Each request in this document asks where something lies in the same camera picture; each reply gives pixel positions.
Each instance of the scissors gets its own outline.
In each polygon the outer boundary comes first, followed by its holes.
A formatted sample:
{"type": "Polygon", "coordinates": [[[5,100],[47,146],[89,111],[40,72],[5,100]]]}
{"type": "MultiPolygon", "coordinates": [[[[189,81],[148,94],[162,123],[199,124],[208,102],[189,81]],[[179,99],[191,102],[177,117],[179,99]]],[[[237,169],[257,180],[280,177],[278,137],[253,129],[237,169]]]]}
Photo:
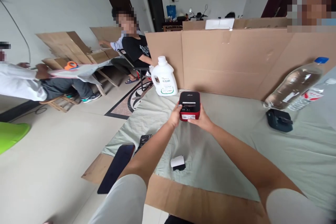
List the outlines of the scissors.
{"type": "Polygon", "coordinates": [[[71,70],[71,69],[75,69],[75,68],[78,68],[78,67],[79,67],[79,65],[78,65],[76,62],[74,62],[74,61],[69,61],[69,62],[67,63],[67,65],[64,67],[64,69],[67,70],[67,71],[69,71],[69,70],[71,70]]]}

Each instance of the hair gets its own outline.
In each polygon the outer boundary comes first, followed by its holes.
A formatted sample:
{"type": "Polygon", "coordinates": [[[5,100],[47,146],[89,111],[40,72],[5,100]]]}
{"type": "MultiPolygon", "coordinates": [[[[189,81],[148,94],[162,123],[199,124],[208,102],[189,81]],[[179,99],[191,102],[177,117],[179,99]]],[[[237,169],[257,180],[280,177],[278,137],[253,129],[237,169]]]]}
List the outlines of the hair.
{"type": "Polygon", "coordinates": [[[0,50],[1,49],[10,49],[11,45],[8,44],[7,42],[0,42],[0,50]]]}
{"type": "Polygon", "coordinates": [[[118,22],[118,15],[119,14],[125,14],[125,15],[129,16],[134,21],[134,23],[137,23],[137,19],[135,17],[133,8],[131,10],[129,10],[129,9],[122,9],[120,7],[113,7],[112,8],[112,17],[116,22],[118,22]]]}
{"type": "Polygon", "coordinates": [[[236,18],[236,14],[234,12],[229,12],[225,18],[236,18]]]}

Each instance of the hand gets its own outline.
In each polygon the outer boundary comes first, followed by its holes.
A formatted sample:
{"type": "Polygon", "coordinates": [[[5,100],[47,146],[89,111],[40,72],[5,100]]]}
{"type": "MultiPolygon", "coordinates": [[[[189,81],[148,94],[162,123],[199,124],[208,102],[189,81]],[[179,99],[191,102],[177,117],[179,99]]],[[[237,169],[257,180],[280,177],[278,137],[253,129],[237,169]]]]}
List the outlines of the hand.
{"type": "Polygon", "coordinates": [[[110,42],[108,42],[107,40],[100,40],[98,43],[99,45],[110,45],[110,42]]]}
{"type": "Polygon", "coordinates": [[[201,111],[200,111],[199,119],[198,120],[188,119],[188,122],[192,123],[192,124],[196,124],[197,126],[199,126],[200,128],[202,128],[202,129],[204,129],[205,131],[208,131],[208,132],[211,131],[211,129],[215,125],[210,120],[208,115],[206,114],[202,104],[201,104],[201,111]]]}
{"type": "Polygon", "coordinates": [[[42,64],[42,63],[37,64],[35,67],[37,69],[43,69],[43,70],[46,70],[46,71],[48,70],[48,66],[46,64],[42,64]]]}
{"type": "Polygon", "coordinates": [[[171,115],[167,121],[167,123],[173,125],[175,128],[179,125],[181,109],[182,109],[182,105],[179,105],[179,103],[177,102],[177,104],[175,105],[175,108],[171,112],[171,115]]]}
{"type": "Polygon", "coordinates": [[[22,68],[30,68],[30,64],[28,62],[21,62],[17,65],[22,68]]]}

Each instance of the bed sheet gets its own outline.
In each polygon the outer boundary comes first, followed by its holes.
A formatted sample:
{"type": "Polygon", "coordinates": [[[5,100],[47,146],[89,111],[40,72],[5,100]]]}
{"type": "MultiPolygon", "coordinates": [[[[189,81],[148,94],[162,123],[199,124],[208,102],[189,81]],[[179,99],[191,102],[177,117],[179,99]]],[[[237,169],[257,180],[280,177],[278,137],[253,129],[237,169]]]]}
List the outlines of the bed sheet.
{"type": "MultiPolygon", "coordinates": [[[[140,105],[103,150],[114,156],[120,145],[139,145],[141,135],[155,134],[179,100],[147,92],[140,105]]],[[[258,100],[201,93],[210,119],[244,141],[279,167],[315,205],[329,217],[336,212],[336,132],[311,107],[288,111],[294,129],[271,129],[266,109],[258,100]]],[[[155,174],[181,184],[258,201],[255,187],[228,158],[215,139],[187,122],[180,122],[155,170],[155,174]],[[170,160],[183,155],[186,168],[173,171],[170,160]]]]}

